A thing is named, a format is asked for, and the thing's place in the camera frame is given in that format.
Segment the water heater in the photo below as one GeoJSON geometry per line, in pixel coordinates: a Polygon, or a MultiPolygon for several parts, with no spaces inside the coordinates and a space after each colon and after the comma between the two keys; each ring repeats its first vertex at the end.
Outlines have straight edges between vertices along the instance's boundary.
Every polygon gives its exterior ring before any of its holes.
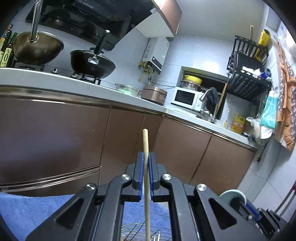
{"type": "Polygon", "coordinates": [[[166,37],[151,38],[142,61],[147,62],[147,65],[160,74],[169,45],[166,37]]]}

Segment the microwave oven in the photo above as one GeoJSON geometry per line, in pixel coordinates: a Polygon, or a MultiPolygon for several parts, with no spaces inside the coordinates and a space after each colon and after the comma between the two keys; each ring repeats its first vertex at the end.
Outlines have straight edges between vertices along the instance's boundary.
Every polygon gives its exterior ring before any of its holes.
{"type": "Polygon", "coordinates": [[[204,93],[201,91],[175,87],[171,104],[199,112],[203,104],[203,102],[200,101],[200,97],[202,97],[203,94],[204,93]]]}

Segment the pot handle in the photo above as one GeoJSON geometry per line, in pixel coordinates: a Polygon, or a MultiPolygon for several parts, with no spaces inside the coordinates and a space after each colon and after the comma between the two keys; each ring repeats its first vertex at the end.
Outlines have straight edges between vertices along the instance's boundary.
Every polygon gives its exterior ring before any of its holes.
{"type": "Polygon", "coordinates": [[[37,28],[38,23],[40,19],[40,12],[42,8],[43,0],[36,0],[35,7],[34,7],[34,15],[33,15],[33,21],[32,21],[32,29],[31,29],[31,35],[30,35],[30,42],[37,41],[37,28]]]}
{"type": "Polygon", "coordinates": [[[102,35],[100,41],[98,42],[98,44],[96,45],[96,48],[94,49],[94,54],[99,55],[101,53],[102,48],[103,48],[103,46],[104,46],[104,44],[105,44],[105,42],[106,42],[106,40],[108,38],[109,33],[110,33],[109,30],[105,30],[103,32],[103,35],[102,35]]]}

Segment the wooden stick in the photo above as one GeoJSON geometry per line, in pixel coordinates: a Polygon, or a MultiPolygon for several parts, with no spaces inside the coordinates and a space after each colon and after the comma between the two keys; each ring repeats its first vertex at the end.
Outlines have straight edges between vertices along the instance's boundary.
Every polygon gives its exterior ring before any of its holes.
{"type": "Polygon", "coordinates": [[[254,26],[250,26],[250,40],[253,41],[253,32],[254,32],[254,26]]]}
{"type": "Polygon", "coordinates": [[[220,108],[220,105],[221,105],[221,103],[222,103],[222,99],[223,99],[223,97],[224,97],[224,95],[225,95],[226,87],[227,87],[227,83],[224,84],[224,88],[223,88],[222,94],[221,94],[221,96],[220,96],[220,100],[219,100],[219,102],[218,102],[217,113],[218,113],[219,108],[220,108]]]}
{"type": "Polygon", "coordinates": [[[148,141],[148,130],[143,130],[143,148],[144,148],[144,198],[145,198],[145,233],[146,241],[150,241],[150,187],[149,187],[149,166],[148,166],[148,155],[149,155],[149,141],[148,141]]]}

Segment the stove burner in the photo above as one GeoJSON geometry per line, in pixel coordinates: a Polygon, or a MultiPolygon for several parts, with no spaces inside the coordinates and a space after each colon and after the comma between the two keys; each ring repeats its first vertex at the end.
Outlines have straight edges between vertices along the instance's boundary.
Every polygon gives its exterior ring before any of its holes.
{"type": "MultiPolygon", "coordinates": [[[[73,78],[73,79],[77,79],[78,75],[73,73],[70,77],[73,78]]],[[[93,80],[88,80],[88,79],[85,78],[84,75],[79,80],[82,80],[82,81],[85,81],[85,82],[88,82],[88,83],[92,83],[92,84],[95,84],[95,85],[100,85],[100,83],[101,83],[101,80],[98,79],[98,78],[94,78],[93,80]]]]}
{"type": "MultiPolygon", "coordinates": [[[[21,63],[20,61],[18,61],[17,59],[13,61],[13,64],[12,64],[12,68],[17,68],[17,69],[28,69],[28,70],[36,70],[36,68],[34,67],[31,67],[29,64],[26,64],[25,66],[18,66],[18,67],[15,67],[15,64],[16,63],[21,63]]],[[[44,71],[44,64],[41,64],[41,65],[36,65],[36,66],[39,66],[40,67],[40,72],[43,72],[44,71]]]]}
{"type": "Polygon", "coordinates": [[[26,65],[26,66],[19,66],[18,68],[19,68],[19,69],[29,69],[29,70],[36,70],[35,68],[33,68],[33,67],[30,67],[29,65],[26,65]]]}

